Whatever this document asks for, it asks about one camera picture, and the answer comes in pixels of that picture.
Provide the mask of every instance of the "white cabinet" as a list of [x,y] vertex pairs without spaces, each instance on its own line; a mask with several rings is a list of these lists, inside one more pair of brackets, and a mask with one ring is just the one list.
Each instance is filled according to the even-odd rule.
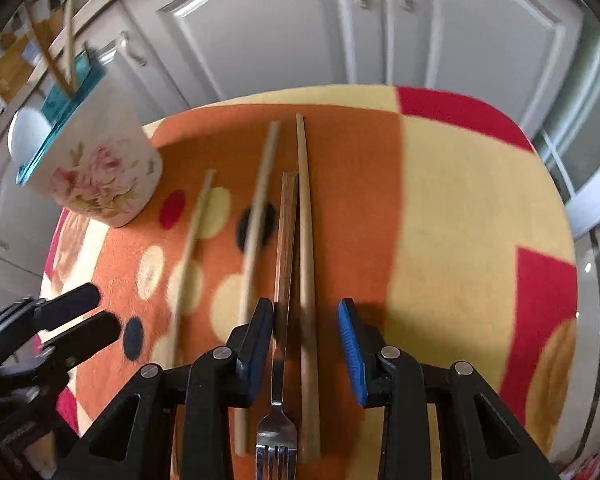
[[37,298],[42,279],[0,259],[0,309],[26,296]]
[[7,135],[0,138],[0,259],[42,276],[61,208],[16,184]]
[[132,102],[141,124],[188,109],[120,3],[114,4],[78,36],[99,50],[100,62]]
[[387,83],[467,94],[532,137],[580,37],[576,0],[385,0]]
[[123,0],[192,107],[310,85],[381,83],[380,0]]

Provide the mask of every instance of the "orange tablecloth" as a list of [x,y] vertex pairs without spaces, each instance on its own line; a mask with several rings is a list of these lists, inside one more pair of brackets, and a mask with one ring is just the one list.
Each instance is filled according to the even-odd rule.
[[[381,410],[349,386],[336,307],[352,297],[387,342],[418,360],[474,364],[548,450],[573,358],[576,272],[562,202],[526,137],[477,100],[423,89],[332,86],[268,92],[197,108],[152,125],[164,173],[127,226],[63,213],[43,295],[92,281],[125,336],[77,368],[65,405],[83,433],[128,378],[164,354],[178,262],[205,170],[218,176],[196,246],[180,327],[183,362],[222,344],[237,322],[237,225],[253,196],[267,123],[283,127],[269,189],[297,170],[295,114],[305,117],[314,220],[320,463],[300,478],[374,478]],[[272,297],[275,234],[256,293]],[[299,423],[297,341],[285,411]],[[254,434],[268,380],[251,410]],[[234,457],[237,479],[253,457]]]

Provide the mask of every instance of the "bamboo chopstick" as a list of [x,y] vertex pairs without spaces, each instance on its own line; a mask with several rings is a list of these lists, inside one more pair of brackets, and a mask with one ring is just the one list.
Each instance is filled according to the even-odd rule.
[[[171,319],[169,320],[169,329],[167,336],[167,349],[166,349],[166,360],[161,363],[165,370],[173,368],[176,365],[177,352],[178,352],[178,331],[180,328],[180,314],[184,303],[185,291],[187,289],[186,281],[189,275],[189,267],[191,264],[191,257],[196,249],[196,241],[198,240],[198,231],[200,230],[200,224],[205,217],[206,204],[208,202],[209,193],[213,186],[216,178],[216,170],[206,170],[205,179],[203,180],[202,187],[198,193],[198,199],[196,201],[195,208],[191,215],[189,222],[189,230],[187,231],[187,237],[184,241],[184,248],[182,250],[182,277],[178,284],[178,294],[176,296],[176,303],[171,313]],[[178,446],[178,425],[173,431],[173,447],[171,451],[171,472],[179,474],[180,463],[179,453],[180,449]]]
[[[276,156],[276,147],[280,135],[280,122],[269,123],[267,139],[264,142],[258,176],[256,177],[256,189],[251,203],[251,214],[247,227],[247,236],[244,244],[244,257],[242,259],[242,288],[240,290],[240,303],[238,304],[238,325],[249,322],[251,315],[251,289],[255,277],[256,260],[260,251],[262,241],[262,224],[264,208],[269,190],[269,178],[273,161]],[[237,408],[234,411],[234,451],[238,456],[248,453],[248,411]]]
[[74,92],[78,89],[78,75],[75,70],[74,43],[74,0],[66,0],[64,4],[64,64],[69,86]]
[[300,460],[320,459],[320,399],[318,397],[318,347],[315,333],[314,234],[311,220],[309,161],[304,117],[296,114],[300,181],[300,377],[302,421]]
[[67,97],[72,97],[74,95],[74,91],[69,86],[69,83],[64,78],[64,75],[62,75],[61,70],[58,68],[58,65],[56,64],[55,60],[51,57],[51,54],[49,54],[49,50],[46,47],[44,47],[42,41],[40,40],[40,37],[38,36],[36,27],[34,27],[33,24],[33,14],[31,13],[29,4],[25,2],[23,6],[25,20],[27,22],[27,27],[29,27],[29,38],[36,44],[38,50],[40,51],[40,54],[42,54],[42,57],[45,58],[46,65],[48,66],[51,75],[58,83],[58,86],[60,87],[62,92],[64,92],[64,94],[66,94]]

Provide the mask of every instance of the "blue gripper pad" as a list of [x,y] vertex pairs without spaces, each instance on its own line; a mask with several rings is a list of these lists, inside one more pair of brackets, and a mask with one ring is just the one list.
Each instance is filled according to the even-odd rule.
[[267,362],[272,330],[273,306],[267,298],[260,298],[238,353],[238,376],[246,379],[250,404],[262,387],[262,374]]
[[356,331],[349,315],[347,300],[341,300],[338,304],[338,329],[340,331],[340,341],[342,342],[345,361],[347,362],[347,370],[349,371],[349,381],[351,381],[351,387],[358,400],[358,404],[364,407],[369,394],[366,387],[365,363],[362,359],[360,344],[356,338]]

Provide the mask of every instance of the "red dot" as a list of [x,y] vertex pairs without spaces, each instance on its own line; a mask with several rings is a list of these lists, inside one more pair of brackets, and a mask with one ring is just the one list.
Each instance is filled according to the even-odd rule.
[[162,202],[160,208],[160,225],[163,229],[171,229],[182,216],[186,196],[184,191],[179,189],[171,193]]

